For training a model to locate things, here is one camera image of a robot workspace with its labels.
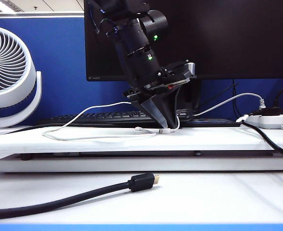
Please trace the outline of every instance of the power strip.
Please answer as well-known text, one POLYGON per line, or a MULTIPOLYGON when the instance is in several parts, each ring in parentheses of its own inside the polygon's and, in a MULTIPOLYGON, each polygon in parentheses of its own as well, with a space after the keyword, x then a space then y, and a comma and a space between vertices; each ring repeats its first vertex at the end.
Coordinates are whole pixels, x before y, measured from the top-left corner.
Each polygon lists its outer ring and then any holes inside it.
POLYGON ((251 115, 245 122, 259 128, 283 129, 283 115, 251 115))

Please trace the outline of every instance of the blue cubicle partition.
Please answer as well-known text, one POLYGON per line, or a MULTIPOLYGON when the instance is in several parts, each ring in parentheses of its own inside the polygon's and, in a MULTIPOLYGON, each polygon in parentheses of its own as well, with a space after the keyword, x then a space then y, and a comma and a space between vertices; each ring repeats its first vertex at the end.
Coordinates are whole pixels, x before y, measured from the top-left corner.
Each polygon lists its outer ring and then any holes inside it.
MULTIPOLYGON (((84 19, 83 18, 27 18, 0 19, 0 27, 12 31, 28 46, 36 70, 42 71, 43 96, 38 109, 23 124, 33 125, 41 118, 57 115, 77 114, 91 105, 109 104, 125 101, 122 92, 129 88, 125 82, 87 82, 84 19)), ((253 92, 264 97, 267 106, 271 106, 275 94, 283 88, 283 79, 242 79, 238 83, 237 93, 253 92)), ((230 86, 231 80, 202 81, 201 102, 211 98, 222 89, 230 86)), ((220 97, 204 105, 207 109, 232 96, 228 90, 220 97)), ((29 97, 23 103, 0 110, 5 116, 19 111, 27 105, 29 97)), ((237 100, 242 113, 258 108, 258 99, 244 96, 237 100)), ((130 106, 97 109, 98 111, 133 110, 130 106)), ((235 119, 232 103, 204 115, 235 119)))

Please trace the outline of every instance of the black cable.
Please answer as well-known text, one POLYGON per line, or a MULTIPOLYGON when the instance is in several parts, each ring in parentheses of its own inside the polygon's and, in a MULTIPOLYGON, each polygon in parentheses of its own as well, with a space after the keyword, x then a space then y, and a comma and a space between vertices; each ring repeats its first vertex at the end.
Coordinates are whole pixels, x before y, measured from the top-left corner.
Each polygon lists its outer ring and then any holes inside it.
MULTIPOLYGON (((235 96, 236 95, 236 88, 235 87, 236 87, 237 84, 235 84, 234 79, 232 79, 232 84, 233 84, 233 96, 235 96)), ((233 112, 234 112, 236 117, 242 116, 242 113, 237 108, 236 99, 233 100, 233 112)))
MULTIPOLYGON (((33 129, 37 129, 37 128, 61 127, 63 125, 65 125, 65 123, 35 125, 35 126, 27 127, 27 128, 22 128, 22 129, 19 129, 19 130, 16 130, 16 131, 11 131, 7 134, 16 133, 16 132, 20 132, 20 131, 33 130, 33 129)), ((69 124, 68 127, 118 128, 119 125, 116 125, 116 124, 69 124)))
POLYGON ((103 18, 102 21, 101 21, 101 22, 99 23, 99 25, 98 25, 99 31, 102 30, 102 24, 103 24, 104 22, 108 22, 108 23, 109 23, 110 25, 112 25, 113 27, 117 26, 117 24, 116 24, 114 21, 112 21, 111 19, 109 19, 109 18, 103 18))
POLYGON ((130 180, 124 183, 114 184, 100 189, 95 189, 53 202, 47 202, 39 205, 32 205, 26 207, 0 209, 0 219, 44 213, 55 210, 57 208, 72 205, 77 202, 88 200, 96 196, 104 195, 123 189, 130 189, 132 192, 150 189, 152 188, 153 184, 158 183, 158 179, 158 176, 154 176, 152 173, 146 173, 133 176, 130 180))
POLYGON ((98 29, 97 24, 95 23, 95 20, 94 20, 94 17, 93 17, 93 6, 90 3, 88 3, 88 4, 89 4, 89 13, 90 13, 90 18, 92 20, 92 25, 93 25, 93 27, 95 29, 94 30, 95 33, 98 34, 99 33, 99 29, 98 29))
POLYGON ((230 89, 230 88, 233 87, 233 86, 234 86, 234 85, 228 86, 226 89, 224 89, 224 90, 222 90, 221 92, 217 93, 216 95, 214 95, 213 97, 209 98, 208 100, 202 102, 198 107, 195 107, 194 110, 196 110, 196 109, 200 108, 201 106, 203 106, 203 105, 209 103, 210 101, 216 99, 217 97, 219 97, 220 95, 222 95, 223 93, 225 93, 228 89, 230 89))
POLYGON ((274 100, 274 107, 279 107, 279 97, 283 93, 283 89, 280 90, 280 92, 276 95, 276 98, 274 100))
POLYGON ((276 151, 280 152, 283 155, 283 148, 279 147, 277 144, 275 144, 261 129, 259 129, 256 126, 253 126, 251 124, 246 123, 242 120, 242 124, 244 124, 247 127, 252 128, 253 130, 257 131, 263 139, 276 151))

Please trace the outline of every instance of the black keyboard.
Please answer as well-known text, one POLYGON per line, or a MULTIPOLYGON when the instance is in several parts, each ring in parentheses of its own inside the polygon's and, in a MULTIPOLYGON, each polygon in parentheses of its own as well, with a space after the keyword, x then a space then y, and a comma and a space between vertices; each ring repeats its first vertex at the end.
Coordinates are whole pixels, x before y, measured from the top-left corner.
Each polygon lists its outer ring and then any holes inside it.
MULTIPOLYGON (((177 114, 181 122, 192 119, 191 109, 179 109, 177 114)), ((42 119, 37 122, 43 124, 65 124, 75 118, 76 115, 61 115, 49 119, 42 119)), ((75 124, 135 124, 135 123, 154 123, 146 114, 137 112, 108 112, 108 113, 85 113, 78 117, 75 124)))
MULTIPOLYGON (((239 127, 240 123, 227 119, 215 118, 193 118, 193 110, 179 109, 177 114, 183 128, 199 127, 239 127)), ((42 119, 37 125, 47 124, 66 124, 75 118, 76 115, 54 116, 49 119, 42 119)), ((134 128, 142 126, 143 128, 158 128, 158 124, 142 112, 108 112, 108 113, 85 113, 78 117, 74 124, 107 125, 110 127, 134 128)))

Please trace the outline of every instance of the electric fan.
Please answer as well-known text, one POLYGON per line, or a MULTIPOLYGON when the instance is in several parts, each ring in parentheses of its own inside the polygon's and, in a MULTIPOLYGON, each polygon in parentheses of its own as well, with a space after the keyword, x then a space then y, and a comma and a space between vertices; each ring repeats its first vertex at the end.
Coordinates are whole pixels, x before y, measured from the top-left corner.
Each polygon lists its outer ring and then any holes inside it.
POLYGON ((29 117, 42 95, 41 72, 36 72, 28 48, 15 34, 0 28, 0 108, 23 101, 36 82, 37 89, 32 102, 14 115, 0 117, 0 128, 16 125, 29 117))

